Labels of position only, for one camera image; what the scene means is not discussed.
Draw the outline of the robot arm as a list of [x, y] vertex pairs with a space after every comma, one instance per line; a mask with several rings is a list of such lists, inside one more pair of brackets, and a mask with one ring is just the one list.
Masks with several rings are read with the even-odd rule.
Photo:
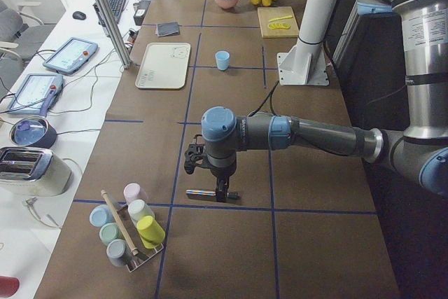
[[216, 177], [213, 190], [190, 189], [188, 197], [218, 202], [237, 199], [229, 191], [237, 153], [317, 148], [361, 157], [392, 169], [437, 195], [447, 194], [447, 0], [357, 0], [360, 15], [399, 14], [405, 54], [409, 126], [403, 132], [362, 130], [255, 110], [237, 117], [217, 106], [201, 120], [203, 144], [191, 143], [184, 169], [198, 167]]

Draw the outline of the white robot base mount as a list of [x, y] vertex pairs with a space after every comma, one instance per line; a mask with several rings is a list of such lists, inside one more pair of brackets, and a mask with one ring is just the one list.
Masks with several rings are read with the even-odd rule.
[[307, 0], [296, 44], [277, 54], [281, 85], [329, 84], [323, 41], [336, 0]]

